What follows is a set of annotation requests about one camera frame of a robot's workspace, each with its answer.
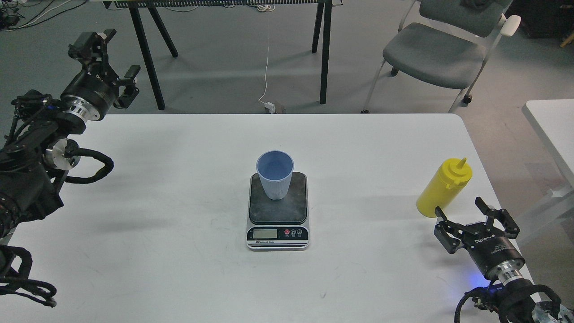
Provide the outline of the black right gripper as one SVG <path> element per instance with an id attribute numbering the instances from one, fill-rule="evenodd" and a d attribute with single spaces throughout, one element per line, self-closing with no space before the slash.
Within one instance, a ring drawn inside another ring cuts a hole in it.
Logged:
<path id="1" fill-rule="evenodd" d="M 489 236 L 475 236 L 476 230 L 472 227 L 449 221 L 439 206 L 435 207 L 437 222 L 433 234 L 451 255 L 463 243 L 486 280 L 498 280 L 506 286 L 512 281 L 523 279 L 519 270 L 525 265 L 525 259 L 509 241 L 518 237 L 519 226 L 504 208 L 498 210 L 489 207 L 480 197 L 476 197 L 475 205 L 487 217 L 483 226 Z M 504 236 L 495 235 L 502 232 L 494 227 L 495 220 L 504 227 Z"/>

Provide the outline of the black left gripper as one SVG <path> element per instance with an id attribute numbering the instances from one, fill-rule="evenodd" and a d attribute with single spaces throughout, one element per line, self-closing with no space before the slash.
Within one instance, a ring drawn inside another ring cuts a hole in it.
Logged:
<path id="1" fill-rule="evenodd" d="M 116 33 L 115 29 L 85 31 L 69 45 L 68 56 L 80 62 L 83 71 L 66 86 L 60 100 L 69 108 L 68 113 L 84 122 L 100 121 L 112 106 L 127 109 L 139 94 L 136 80 L 140 65 L 131 65 L 124 78 L 113 81 L 112 86 L 99 79 L 112 75 L 107 45 Z M 121 87 L 125 89 L 119 95 Z"/>

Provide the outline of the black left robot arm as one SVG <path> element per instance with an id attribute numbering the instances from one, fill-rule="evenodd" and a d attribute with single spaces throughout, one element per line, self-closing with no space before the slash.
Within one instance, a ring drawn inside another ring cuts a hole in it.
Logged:
<path id="1" fill-rule="evenodd" d="M 109 65 L 107 45 L 115 34 L 115 29 L 85 31 L 69 46 L 68 55 L 82 69 L 60 98 L 30 90 L 12 101 L 13 122 L 0 154 L 3 296 L 56 306 L 55 286 L 31 279 L 31 253 L 9 241 L 18 224 L 45 219 L 63 207 L 59 192 L 64 183 L 89 184 L 112 171 L 110 157 L 81 148 L 69 135 L 82 134 L 88 121 L 100 121 L 109 108 L 128 108 L 139 94 L 139 65 L 122 78 Z"/>

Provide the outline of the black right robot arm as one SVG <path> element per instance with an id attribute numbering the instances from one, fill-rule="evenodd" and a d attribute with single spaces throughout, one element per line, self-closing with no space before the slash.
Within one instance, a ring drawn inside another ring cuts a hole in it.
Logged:
<path id="1" fill-rule="evenodd" d="M 447 219 L 436 207 L 434 235 L 446 251 L 465 249 L 490 284 L 466 292 L 455 309 L 454 321 L 461 320 L 461 309 L 472 299 L 480 310 L 495 312 L 501 323 L 571 323 L 573 311 L 548 286 L 533 284 L 520 269 L 525 259 L 510 242 L 519 227 L 506 209 L 490 208 L 480 197 L 476 206 L 486 215 L 485 222 L 461 225 Z"/>

